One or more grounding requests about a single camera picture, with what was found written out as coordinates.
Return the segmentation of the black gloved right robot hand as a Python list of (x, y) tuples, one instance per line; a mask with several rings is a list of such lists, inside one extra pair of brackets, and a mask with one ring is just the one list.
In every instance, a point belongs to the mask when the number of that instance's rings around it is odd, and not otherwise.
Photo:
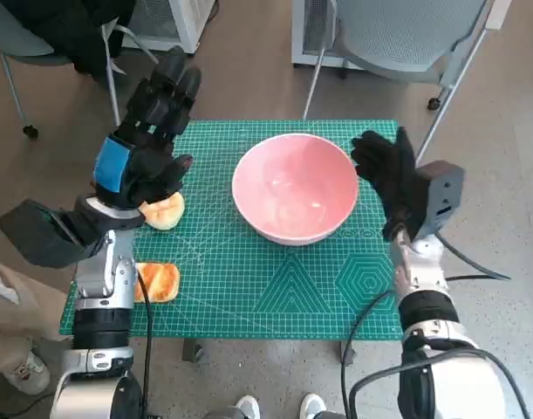
[(429, 180), (415, 167), (406, 129), (398, 128), (396, 142), (365, 131), (352, 139), (351, 158), (358, 177), (371, 184), (382, 203), (386, 216), (383, 238), (392, 241), (405, 230), (415, 239), (427, 215)]

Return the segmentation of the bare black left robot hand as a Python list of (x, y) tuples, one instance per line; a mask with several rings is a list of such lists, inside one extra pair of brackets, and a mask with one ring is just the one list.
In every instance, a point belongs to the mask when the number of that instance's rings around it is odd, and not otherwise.
[(186, 66), (175, 47), (142, 79), (126, 104), (126, 116), (110, 133), (96, 158), (92, 185), (105, 205), (122, 210), (155, 203), (182, 188), (191, 155), (173, 156), (174, 139), (183, 134), (202, 73)]

